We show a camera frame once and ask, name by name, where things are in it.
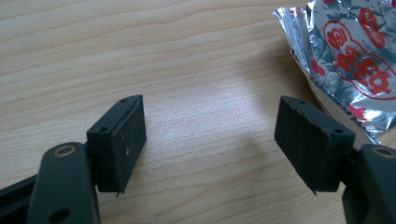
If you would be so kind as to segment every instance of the wooden table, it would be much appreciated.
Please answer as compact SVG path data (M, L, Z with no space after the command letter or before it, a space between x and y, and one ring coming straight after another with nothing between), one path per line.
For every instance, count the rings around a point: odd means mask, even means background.
M148 141L103 223L345 223L274 141L280 95L314 101L273 10L291 1L3 1L0 189L143 94Z

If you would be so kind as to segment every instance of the black plastic part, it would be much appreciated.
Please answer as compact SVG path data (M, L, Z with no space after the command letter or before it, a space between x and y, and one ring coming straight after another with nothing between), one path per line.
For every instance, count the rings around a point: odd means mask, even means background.
M396 151L364 145L357 167L370 207L364 223L396 223Z
M27 223L100 223L86 149L64 143L42 159Z
M0 190L0 223L24 223L35 175Z
M354 139L352 131L315 106L280 98L275 140L312 191L337 191L338 166L351 152Z
M143 96L115 103L87 131L90 156L100 164L97 185L102 192L124 192L146 143Z

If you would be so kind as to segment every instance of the foil packaging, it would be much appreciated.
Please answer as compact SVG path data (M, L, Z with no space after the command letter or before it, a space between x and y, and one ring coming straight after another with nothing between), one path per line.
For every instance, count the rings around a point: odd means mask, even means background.
M396 8L311 0L274 11L300 66L375 142L396 124Z

